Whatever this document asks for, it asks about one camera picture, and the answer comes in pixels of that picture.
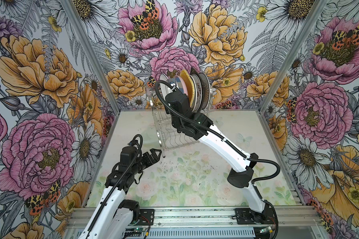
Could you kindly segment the yellow woven-pattern tray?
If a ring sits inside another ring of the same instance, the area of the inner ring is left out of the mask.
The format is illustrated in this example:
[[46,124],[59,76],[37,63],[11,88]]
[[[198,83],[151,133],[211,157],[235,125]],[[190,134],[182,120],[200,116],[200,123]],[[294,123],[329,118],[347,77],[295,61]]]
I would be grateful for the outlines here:
[[187,88],[187,96],[189,98],[190,108],[193,109],[195,104],[195,83],[187,70],[182,70],[179,76],[183,79]]

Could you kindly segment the blue white striped plate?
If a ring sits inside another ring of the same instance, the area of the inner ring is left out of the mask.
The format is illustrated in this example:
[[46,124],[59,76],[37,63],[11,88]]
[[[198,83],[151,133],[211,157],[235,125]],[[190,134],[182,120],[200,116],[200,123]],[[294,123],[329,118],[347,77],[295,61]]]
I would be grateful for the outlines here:
[[174,78],[170,78],[168,80],[168,82],[172,87],[176,87],[181,93],[183,93],[182,83],[181,83],[181,80],[180,80],[179,76],[175,76]]

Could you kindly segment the pink plastic plate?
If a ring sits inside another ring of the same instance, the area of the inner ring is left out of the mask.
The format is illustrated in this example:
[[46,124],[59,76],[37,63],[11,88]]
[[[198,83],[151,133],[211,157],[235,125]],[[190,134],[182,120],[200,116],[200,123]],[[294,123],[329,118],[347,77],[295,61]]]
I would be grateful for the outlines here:
[[187,90],[187,86],[186,86],[184,80],[180,76],[176,76],[175,80],[176,80],[177,88],[179,89],[179,91],[181,93],[185,94],[186,96],[188,96],[188,90]]

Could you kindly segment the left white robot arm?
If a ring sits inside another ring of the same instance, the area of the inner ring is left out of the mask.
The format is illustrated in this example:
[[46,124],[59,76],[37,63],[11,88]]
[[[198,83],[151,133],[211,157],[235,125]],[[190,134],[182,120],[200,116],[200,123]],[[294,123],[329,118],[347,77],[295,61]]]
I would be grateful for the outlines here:
[[134,146],[126,146],[120,153],[120,161],[112,168],[105,183],[99,204],[79,236],[80,239],[120,239],[126,228],[140,217],[137,201],[127,200],[126,195],[135,175],[158,163],[160,149],[141,153]]

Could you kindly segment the white plate green red rim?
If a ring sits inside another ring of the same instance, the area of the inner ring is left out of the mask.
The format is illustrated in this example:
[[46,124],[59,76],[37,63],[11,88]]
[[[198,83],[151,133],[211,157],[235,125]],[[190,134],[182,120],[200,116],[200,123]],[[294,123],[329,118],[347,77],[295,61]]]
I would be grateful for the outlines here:
[[198,108],[199,108],[199,104],[200,104],[200,100],[199,100],[199,91],[198,91],[198,77],[196,75],[192,75],[194,82],[195,82],[195,104],[194,104],[194,108],[193,111],[197,112]]

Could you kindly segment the white plate orange sunburst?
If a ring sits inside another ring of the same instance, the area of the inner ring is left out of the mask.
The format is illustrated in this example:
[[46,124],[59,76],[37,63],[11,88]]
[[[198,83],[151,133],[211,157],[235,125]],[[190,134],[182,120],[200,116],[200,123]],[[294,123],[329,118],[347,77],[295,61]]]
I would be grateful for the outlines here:
[[209,101],[210,101],[210,83],[209,83],[209,79],[207,77],[207,75],[205,73],[202,73],[205,80],[205,96],[204,96],[204,104],[203,104],[203,110],[206,110],[208,108],[209,105]]

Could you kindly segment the black square floral plate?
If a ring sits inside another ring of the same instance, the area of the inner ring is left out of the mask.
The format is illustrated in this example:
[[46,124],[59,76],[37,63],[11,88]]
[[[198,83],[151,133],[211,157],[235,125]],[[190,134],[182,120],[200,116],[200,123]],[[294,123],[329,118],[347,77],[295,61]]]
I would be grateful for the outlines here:
[[209,101],[209,82],[207,76],[203,72],[197,72],[194,68],[190,71],[191,77],[195,82],[195,103],[194,112],[204,110]]

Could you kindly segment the white plate black clover outline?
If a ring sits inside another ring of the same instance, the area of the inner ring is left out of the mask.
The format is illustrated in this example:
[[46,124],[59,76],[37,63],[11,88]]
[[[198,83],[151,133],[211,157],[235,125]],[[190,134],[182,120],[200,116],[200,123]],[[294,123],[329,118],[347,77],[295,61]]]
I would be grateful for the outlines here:
[[[165,74],[161,74],[160,80],[168,82],[168,77]],[[165,84],[160,84],[160,88],[161,88],[161,93],[162,93],[163,98],[165,98],[167,96],[167,94],[171,93],[170,87],[168,87]]]

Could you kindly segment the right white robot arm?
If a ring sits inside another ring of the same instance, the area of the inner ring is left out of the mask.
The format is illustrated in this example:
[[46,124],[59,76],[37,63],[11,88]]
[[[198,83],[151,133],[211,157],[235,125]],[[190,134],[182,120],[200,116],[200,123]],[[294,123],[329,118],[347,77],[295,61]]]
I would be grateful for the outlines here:
[[[232,186],[242,189],[248,202],[249,210],[244,218],[257,224],[263,224],[271,218],[277,223],[274,206],[262,198],[256,182],[278,176],[279,164],[271,160],[260,159],[257,154],[250,154],[238,148],[208,116],[200,112],[194,113],[190,109],[186,94],[174,91],[165,97],[161,93],[158,93],[157,96],[163,103],[166,113],[171,116],[172,126],[177,132],[184,133],[208,146],[231,166],[227,181]],[[257,163],[271,164],[275,166],[276,171],[269,176],[253,178],[254,166]]]

